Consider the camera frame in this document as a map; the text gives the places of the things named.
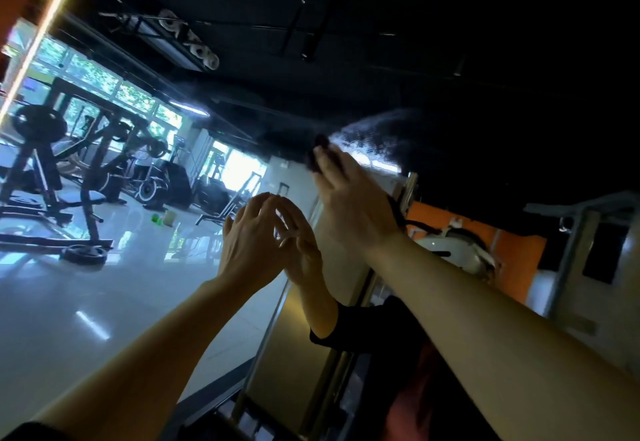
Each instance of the tiled floor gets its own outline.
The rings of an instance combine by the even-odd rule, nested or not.
[[[65,232],[85,235],[82,213],[72,211],[77,218]],[[152,212],[130,198],[127,205],[104,204],[95,211],[105,219],[101,238],[115,240],[100,271],[55,255],[0,249],[0,436],[216,275],[221,229],[212,222],[195,227],[196,211],[178,211],[173,228],[151,222]],[[26,229],[54,235],[36,222],[0,221],[0,232],[25,234]],[[279,276],[224,327],[183,397],[255,355],[284,283]]]

